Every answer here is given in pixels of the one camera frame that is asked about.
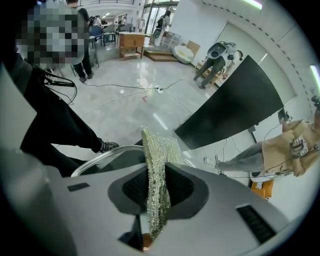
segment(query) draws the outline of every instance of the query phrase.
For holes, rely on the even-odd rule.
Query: gray tile floor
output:
[[[141,139],[141,125],[158,132],[176,129],[217,90],[213,85],[206,90],[199,89],[201,79],[193,80],[195,71],[190,65],[178,62],[153,62],[146,57],[101,61],[100,67],[95,66],[93,71],[93,78],[87,80],[86,84],[81,83],[73,74],[67,76],[75,82],[78,89],[74,105],[70,107],[98,137],[104,141],[117,142],[122,146],[134,145]],[[155,87],[165,90],[159,93]],[[58,87],[55,90],[69,97],[74,93],[73,88]],[[235,141],[241,140],[241,146],[237,145],[240,150],[251,145],[247,142],[250,138],[242,141],[244,136],[245,134],[234,136]],[[211,168],[203,164],[203,157],[214,157],[215,154],[219,154],[222,158],[225,143],[223,140],[188,151],[185,157],[191,161],[196,159],[198,168],[212,172]],[[59,145],[58,150],[67,156],[82,160],[94,156],[90,149],[77,146]],[[233,158],[237,153],[234,142],[228,140],[224,149],[225,160]],[[230,176],[247,175],[236,172],[230,173]],[[249,181],[248,178],[236,180],[245,185]]]

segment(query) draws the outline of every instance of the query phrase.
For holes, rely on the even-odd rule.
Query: black pants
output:
[[[212,67],[210,74],[201,82],[202,87],[205,87],[225,65],[226,62],[222,56],[217,59],[208,58],[202,68],[196,73],[194,80],[197,80],[208,68]]]
[[[91,74],[92,71],[91,71],[91,64],[90,64],[89,50],[88,49],[84,52],[84,57],[83,57],[83,60],[82,60],[82,64],[83,64],[83,68],[85,70],[85,73],[87,75]],[[77,74],[79,75],[80,78],[86,77],[86,74],[84,73],[84,70],[82,68],[81,63],[73,65],[73,67],[74,67],[74,70],[77,72]]]
[[[85,161],[60,153],[53,144],[79,146],[99,152],[102,140],[55,93],[39,83],[37,70],[32,72],[24,97],[37,112],[21,145],[21,149],[44,165],[59,169],[70,176]]]

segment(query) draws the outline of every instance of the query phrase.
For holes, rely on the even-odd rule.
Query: sequined fabric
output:
[[[166,212],[170,208],[170,197],[166,187],[165,164],[183,164],[178,141],[172,137],[161,137],[159,133],[142,126],[141,136],[149,176],[147,216],[149,232],[155,239],[166,225]]]

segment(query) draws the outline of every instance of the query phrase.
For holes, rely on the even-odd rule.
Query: wooden cabinet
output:
[[[144,43],[146,35],[144,33],[136,32],[120,32],[119,33],[119,57],[140,56],[142,59]],[[135,48],[134,53],[123,53],[125,48]]]

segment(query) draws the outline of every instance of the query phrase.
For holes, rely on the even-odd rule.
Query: white pouf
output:
[[[189,48],[182,45],[177,45],[174,47],[172,54],[178,61],[184,64],[188,64],[194,59],[193,52]]]

